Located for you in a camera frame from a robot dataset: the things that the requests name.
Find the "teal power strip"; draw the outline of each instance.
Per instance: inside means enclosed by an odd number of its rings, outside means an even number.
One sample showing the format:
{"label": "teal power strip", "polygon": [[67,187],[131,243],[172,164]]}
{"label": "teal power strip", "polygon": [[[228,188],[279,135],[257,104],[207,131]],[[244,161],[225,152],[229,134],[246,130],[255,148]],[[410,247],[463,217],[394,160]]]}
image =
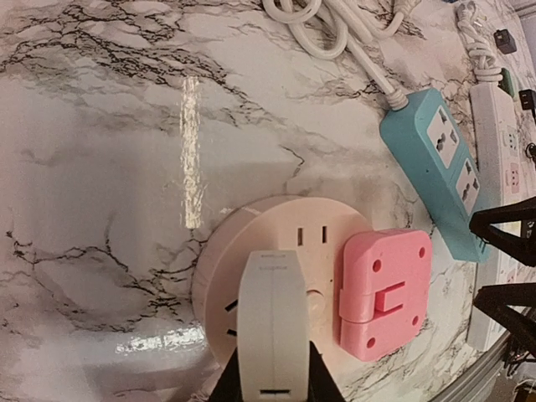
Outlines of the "teal power strip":
{"label": "teal power strip", "polygon": [[472,214],[489,207],[460,129],[438,90],[408,95],[380,125],[385,144],[404,169],[456,260],[483,262],[486,244],[469,230]]}

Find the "power strip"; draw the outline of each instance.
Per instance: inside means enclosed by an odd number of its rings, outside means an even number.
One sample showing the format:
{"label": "power strip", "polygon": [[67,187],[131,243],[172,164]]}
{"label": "power strip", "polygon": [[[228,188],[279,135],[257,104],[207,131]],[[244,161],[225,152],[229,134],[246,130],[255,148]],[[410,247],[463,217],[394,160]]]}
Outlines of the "power strip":
{"label": "power strip", "polygon": [[[492,207],[517,203],[522,198],[522,174],[513,99],[496,82],[475,85],[470,94],[481,184]],[[519,235],[521,224],[503,224],[500,229]],[[515,282],[518,266],[510,255],[493,248],[489,260],[478,264],[475,294],[482,286]],[[504,331],[473,307],[467,343],[488,350]]]}
{"label": "power strip", "polygon": [[472,214],[488,208],[476,164],[441,93],[408,95],[390,111],[380,134],[404,169],[456,260],[482,262],[486,244],[469,230]]}

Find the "white power strip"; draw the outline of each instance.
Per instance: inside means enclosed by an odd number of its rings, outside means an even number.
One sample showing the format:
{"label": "white power strip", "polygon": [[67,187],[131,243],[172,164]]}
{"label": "white power strip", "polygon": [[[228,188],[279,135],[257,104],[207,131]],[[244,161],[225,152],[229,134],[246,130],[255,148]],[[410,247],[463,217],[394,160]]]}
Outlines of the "white power strip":
{"label": "white power strip", "polygon": [[[478,170],[491,206],[521,201],[523,176],[512,97],[501,90],[497,82],[482,82],[471,88],[471,104],[477,135]],[[521,224],[502,224],[500,229],[519,235]],[[518,266],[514,258],[492,248],[489,260],[478,264],[475,295],[482,286],[515,282]],[[504,331],[480,310],[472,308],[467,334],[467,343],[471,346],[488,350]]]}

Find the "white plug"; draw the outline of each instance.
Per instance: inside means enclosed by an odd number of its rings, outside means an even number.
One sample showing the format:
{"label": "white plug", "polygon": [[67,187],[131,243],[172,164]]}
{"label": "white plug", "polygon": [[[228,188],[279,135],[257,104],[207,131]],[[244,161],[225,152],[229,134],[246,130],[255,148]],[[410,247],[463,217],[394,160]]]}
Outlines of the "white plug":
{"label": "white plug", "polygon": [[503,79],[501,67],[496,65],[497,57],[483,35],[477,32],[478,8],[475,2],[462,3],[456,9],[458,29],[462,31],[467,40],[465,46],[469,57],[474,64],[475,75],[479,82],[498,82]]}
{"label": "white plug", "polygon": [[237,343],[244,402],[306,401],[309,319],[297,253],[253,251],[239,300]]}

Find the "glossy surface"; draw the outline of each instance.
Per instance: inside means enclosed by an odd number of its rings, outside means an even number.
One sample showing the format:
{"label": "glossy surface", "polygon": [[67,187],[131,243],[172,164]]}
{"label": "glossy surface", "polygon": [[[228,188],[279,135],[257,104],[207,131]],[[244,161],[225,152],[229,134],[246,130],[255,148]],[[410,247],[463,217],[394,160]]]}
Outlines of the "glossy surface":
{"label": "glossy surface", "polygon": [[[535,87],[511,7],[481,3],[518,44],[501,60]],[[387,2],[360,4],[390,18]],[[189,300],[198,255],[230,212],[277,194],[432,233],[423,330],[348,367],[348,400],[428,400],[474,361],[474,265],[445,252],[379,138],[384,98],[348,54],[312,60],[257,1],[5,0],[0,32],[0,400],[202,394],[214,361]],[[423,2],[368,52],[408,91],[441,90],[474,145],[452,5]],[[532,117],[518,115],[526,143]]]}

